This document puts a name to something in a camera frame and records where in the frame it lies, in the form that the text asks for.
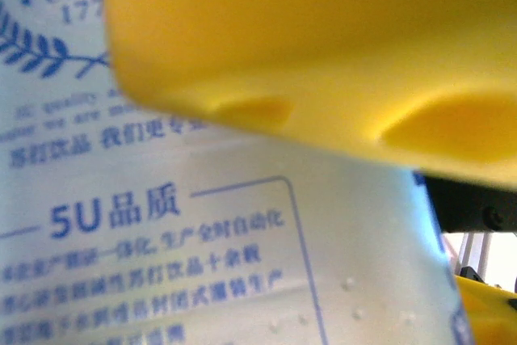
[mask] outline black screw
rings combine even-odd
[[[492,230],[502,230],[502,222],[504,221],[502,216],[498,213],[497,209],[493,206],[487,206],[483,209],[483,222],[486,227]]]

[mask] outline blue rectangular border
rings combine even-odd
[[[317,297],[317,290],[316,290],[316,284],[314,282],[313,270],[311,267],[309,253],[307,251],[307,246],[305,244],[305,237],[304,237],[303,229],[301,226],[300,215],[298,213],[298,205],[296,203],[296,197],[294,195],[294,189],[292,187],[291,181],[287,177],[284,177],[282,175],[276,175],[276,176],[272,176],[269,178],[257,179],[255,181],[235,183],[234,185],[223,186],[223,187],[214,187],[214,188],[208,189],[208,190],[196,191],[196,192],[191,193],[190,197],[198,198],[198,197],[210,196],[213,194],[222,193],[224,191],[235,191],[235,190],[243,189],[245,187],[252,187],[252,186],[262,185],[264,183],[273,183],[273,182],[283,182],[286,184],[286,186],[288,188],[289,199],[291,200],[292,212],[294,214],[294,218],[295,218],[295,222],[296,222],[298,238],[300,240],[301,253],[304,258],[305,271],[307,272],[310,292],[311,292],[311,296],[313,298],[313,306],[314,306],[314,310],[316,313],[316,319],[317,319],[317,328],[319,330],[320,338],[322,340],[322,345],[329,345],[329,341],[326,336],[325,325],[323,322],[322,308],[320,307],[319,300]]]

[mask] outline black object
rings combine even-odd
[[[509,299],[508,305],[514,308],[514,310],[517,310],[517,299]]]
[[[485,283],[483,279],[477,274],[477,272],[472,267],[463,267],[460,270],[460,276],[464,278],[476,280],[479,283]]]
[[[517,232],[517,192],[425,176],[444,232]]]

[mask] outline bottle label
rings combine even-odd
[[[102,23],[0,0],[0,345],[456,343],[409,172],[143,111]]]

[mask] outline blue line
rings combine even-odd
[[[244,187],[260,185],[262,183],[269,183],[269,182],[275,182],[275,181],[284,181],[284,180],[286,180],[285,177],[276,176],[276,177],[270,177],[270,178],[265,178],[265,179],[258,179],[256,181],[250,181],[250,182],[244,182],[244,183],[236,183],[234,185],[223,186],[223,187],[216,187],[214,189],[208,189],[208,190],[203,190],[203,191],[195,191],[195,192],[191,193],[191,198],[202,197],[202,196],[210,196],[211,194],[221,193],[222,191],[237,190],[237,189],[242,189]]]
[[[30,234],[32,232],[36,232],[41,229],[41,225],[28,226],[27,228],[13,230],[11,232],[5,232],[4,234],[0,234],[0,240],[3,238],[14,238],[16,236],[21,236],[23,234]]]
[[[316,290],[316,283],[314,282],[313,269],[311,268],[311,265],[310,265],[309,252],[307,251],[307,246],[305,245],[305,237],[304,237],[303,229],[301,227],[300,215],[298,214],[298,206],[296,204],[296,197],[294,195],[294,190],[292,188],[291,181],[289,181],[289,179],[287,177],[284,177],[282,175],[277,175],[277,176],[270,177],[270,178],[258,179],[256,181],[249,181],[249,182],[237,183],[237,184],[229,185],[229,186],[216,187],[216,188],[208,189],[208,190],[204,190],[204,191],[195,191],[195,192],[191,193],[190,197],[196,198],[196,197],[202,197],[202,196],[210,196],[211,194],[217,194],[217,193],[221,193],[223,191],[232,191],[232,190],[242,189],[244,187],[251,187],[251,186],[255,186],[255,185],[259,185],[259,184],[263,184],[263,183],[271,183],[271,182],[275,182],[275,181],[282,181],[288,187],[289,198],[291,200],[291,206],[292,206],[292,212],[294,213],[296,229],[298,231],[298,238],[300,239],[301,253],[304,258],[305,271],[307,272],[307,277],[309,278],[309,287],[310,287],[310,292],[311,292],[311,295],[313,298],[314,310],[316,312],[317,326],[318,326],[318,329],[320,332],[322,345],[329,345],[329,340],[327,338],[326,331],[325,331],[325,324],[323,322],[322,308],[319,305],[319,299],[317,297],[317,290]]]

